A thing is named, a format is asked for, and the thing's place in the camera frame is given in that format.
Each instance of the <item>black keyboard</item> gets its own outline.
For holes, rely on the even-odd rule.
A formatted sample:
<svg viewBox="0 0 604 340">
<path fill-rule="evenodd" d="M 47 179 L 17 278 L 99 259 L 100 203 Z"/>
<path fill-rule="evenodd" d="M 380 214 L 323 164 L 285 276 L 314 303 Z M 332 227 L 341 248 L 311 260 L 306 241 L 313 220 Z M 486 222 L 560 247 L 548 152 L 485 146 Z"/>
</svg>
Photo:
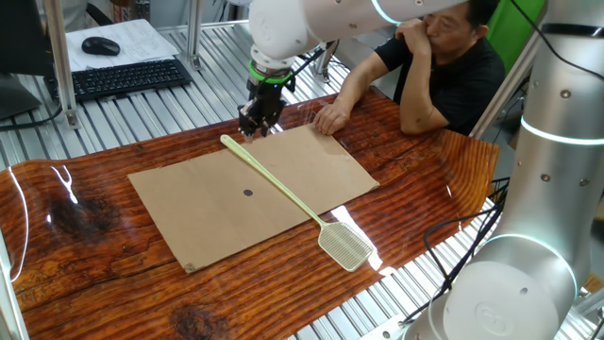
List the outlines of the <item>black keyboard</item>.
<svg viewBox="0 0 604 340">
<path fill-rule="evenodd" d="M 89 100 L 115 95 L 188 84 L 193 79 L 177 59 L 139 62 L 135 64 L 72 72 L 75 100 Z M 50 96 L 59 101 L 57 81 L 45 77 Z"/>
</svg>

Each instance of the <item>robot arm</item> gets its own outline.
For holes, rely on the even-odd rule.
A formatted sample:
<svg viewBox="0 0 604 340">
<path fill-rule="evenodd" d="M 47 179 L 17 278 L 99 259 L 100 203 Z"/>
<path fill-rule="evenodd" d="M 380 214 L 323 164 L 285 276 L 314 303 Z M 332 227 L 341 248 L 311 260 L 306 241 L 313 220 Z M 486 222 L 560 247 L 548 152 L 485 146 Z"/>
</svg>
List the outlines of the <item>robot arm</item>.
<svg viewBox="0 0 604 340">
<path fill-rule="evenodd" d="M 294 90 L 291 67 L 295 56 L 388 25 L 446 9 L 466 0 L 255 0 L 249 24 L 254 39 L 247 89 L 249 102 L 240 107 L 240 130 L 251 142 L 262 135 L 285 107 L 283 87 Z"/>
</svg>

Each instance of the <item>man's arm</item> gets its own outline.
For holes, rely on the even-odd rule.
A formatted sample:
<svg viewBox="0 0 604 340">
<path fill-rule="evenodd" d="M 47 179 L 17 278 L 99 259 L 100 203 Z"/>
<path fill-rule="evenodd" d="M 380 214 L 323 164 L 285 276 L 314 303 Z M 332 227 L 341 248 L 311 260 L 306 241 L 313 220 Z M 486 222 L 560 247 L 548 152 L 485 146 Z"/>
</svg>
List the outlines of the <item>man's arm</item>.
<svg viewBox="0 0 604 340">
<path fill-rule="evenodd" d="M 314 119 L 319 131 L 332 135 L 350 120 L 350 112 L 371 83 L 386 75 L 388 67 L 376 52 L 355 67 L 346 77 L 340 94 L 331 105 L 322 108 Z"/>
<path fill-rule="evenodd" d="M 430 99 L 430 69 L 430 54 L 413 55 L 400 99 L 400 129 L 406 134 L 421 134 L 449 125 Z"/>
<path fill-rule="evenodd" d="M 396 36 L 404 36 L 413 53 L 400 100 L 400 129 L 406 134 L 421 134 L 449 125 L 434 107 L 430 98 L 432 49 L 426 36 L 425 24 L 410 20 L 399 26 Z"/>
</svg>

